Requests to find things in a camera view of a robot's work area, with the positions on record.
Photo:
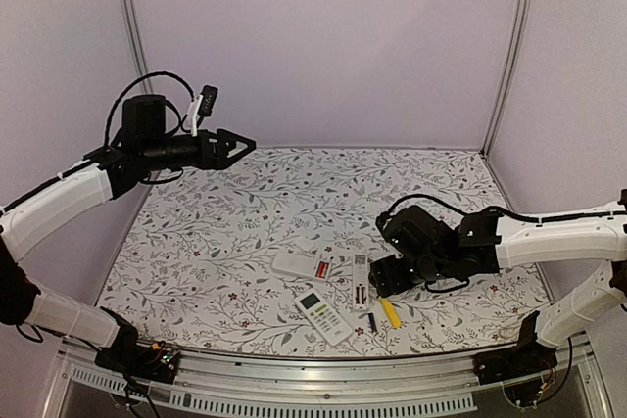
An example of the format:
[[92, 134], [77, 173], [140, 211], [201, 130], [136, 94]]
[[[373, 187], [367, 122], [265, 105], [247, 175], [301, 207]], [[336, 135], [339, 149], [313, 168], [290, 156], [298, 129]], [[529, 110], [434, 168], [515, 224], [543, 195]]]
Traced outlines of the slim white remote control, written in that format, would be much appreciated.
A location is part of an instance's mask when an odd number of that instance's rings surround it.
[[352, 303], [354, 311], [369, 309], [368, 257], [356, 254], [352, 259]]

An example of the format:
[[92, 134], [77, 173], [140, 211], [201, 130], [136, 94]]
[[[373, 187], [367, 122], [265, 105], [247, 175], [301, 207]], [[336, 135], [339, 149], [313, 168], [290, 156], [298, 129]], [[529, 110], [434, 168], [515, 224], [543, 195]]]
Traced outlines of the yellow pry tool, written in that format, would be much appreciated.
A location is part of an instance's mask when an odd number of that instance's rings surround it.
[[400, 329], [402, 327], [402, 321], [395, 309], [395, 307], [392, 305], [392, 303], [382, 297], [378, 298], [382, 309], [390, 323], [390, 325], [394, 328], [394, 329]]

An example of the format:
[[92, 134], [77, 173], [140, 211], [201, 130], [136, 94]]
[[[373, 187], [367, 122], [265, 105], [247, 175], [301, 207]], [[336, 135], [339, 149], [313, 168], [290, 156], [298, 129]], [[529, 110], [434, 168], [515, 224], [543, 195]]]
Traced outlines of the black-faced white remote control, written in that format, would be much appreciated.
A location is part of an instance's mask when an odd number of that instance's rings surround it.
[[328, 269], [328, 275], [326, 279], [319, 279], [315, 277], [318, 264], [324, 261], [321, 258], [314, 258], [306, 255], [295, 255], [282, 253], [278, 254], [272, 264], [271, 268], [278, 273], [292, 275], [296, 277], [302, 277], [313, 280], [326, 280], [330, 272], [330, 263]]

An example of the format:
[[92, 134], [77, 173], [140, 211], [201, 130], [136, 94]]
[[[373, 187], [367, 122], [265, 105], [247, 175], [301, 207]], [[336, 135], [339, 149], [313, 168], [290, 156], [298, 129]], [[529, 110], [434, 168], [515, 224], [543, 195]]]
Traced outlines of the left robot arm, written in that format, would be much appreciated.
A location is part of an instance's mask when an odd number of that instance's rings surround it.
[[186, 168], [225, 170], [251, 154], [254, 140], [225, 129], [200, 128], [217, 97], [207, 86], [193, 98], [188, 132], [166, 129], [170, 101], [146, 94], [122, 104], [121, 128], [113, 142], [86, 154], [70, 169], [1, 209], [1, 322], [30, 325], [83, 340], [104, 349], [125, 373], [145, 365], [135, 327], [104, 309], [60, 295], [29, 279], [20, 263], [58, 229], [137, 185], [149, 185], [155, 172]]

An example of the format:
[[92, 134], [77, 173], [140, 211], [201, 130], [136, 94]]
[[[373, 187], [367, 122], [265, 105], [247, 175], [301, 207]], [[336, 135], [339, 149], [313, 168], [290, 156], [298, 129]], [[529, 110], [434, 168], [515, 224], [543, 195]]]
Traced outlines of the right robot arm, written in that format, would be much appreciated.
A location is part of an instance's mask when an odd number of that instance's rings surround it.
[[526, 375], [555, 349], [626, 302], [626, 198], [566, 213], [523, 215], [490, 206], [463, 212], [456, 227], [412, 205], [393, 204], [375, 226], [394, 250], [371, 263], [368, 279], [383, 298], [443, 279], [461, 283], [519, 265], [593, 260], [597, 270], [558, 302], [523, 321], [506, 366]]

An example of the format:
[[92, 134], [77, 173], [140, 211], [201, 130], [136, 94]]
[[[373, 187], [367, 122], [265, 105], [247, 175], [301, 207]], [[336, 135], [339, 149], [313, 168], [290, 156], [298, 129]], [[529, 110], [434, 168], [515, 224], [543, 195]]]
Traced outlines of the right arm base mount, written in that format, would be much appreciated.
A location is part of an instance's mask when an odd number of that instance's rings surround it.
[[506, 400], [517, 408], [541, 402], [557, 366], [556, 349], [535, 342], [477, 353], [472, 361], [479, 383], [501, 383]]

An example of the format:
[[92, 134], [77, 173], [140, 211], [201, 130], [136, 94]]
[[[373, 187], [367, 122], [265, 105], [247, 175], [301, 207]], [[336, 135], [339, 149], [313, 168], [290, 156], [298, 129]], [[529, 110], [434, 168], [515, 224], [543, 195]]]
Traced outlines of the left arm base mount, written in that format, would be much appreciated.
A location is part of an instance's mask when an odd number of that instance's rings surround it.
[[165, 342], [141, 346], [134, 342], [101, 348], [95, 365], [148, 381], [173, 384], [178, 372], [180, 349]]

